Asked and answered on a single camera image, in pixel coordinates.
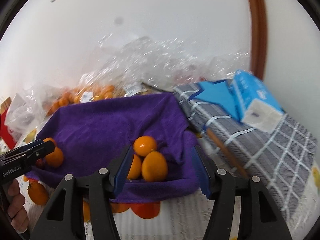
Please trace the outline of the person's left hand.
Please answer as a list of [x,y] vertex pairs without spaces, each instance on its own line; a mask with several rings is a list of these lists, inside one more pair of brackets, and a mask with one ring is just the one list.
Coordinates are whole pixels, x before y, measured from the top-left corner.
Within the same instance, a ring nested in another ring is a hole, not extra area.
[[12,201],[8,207],[8,216],[11,218],[11,225],[18,233],[24,233],[28,228],[28,215],[24,208],[25,197],[20,193],[20,186],[15,179],[8,188],[8,196]]

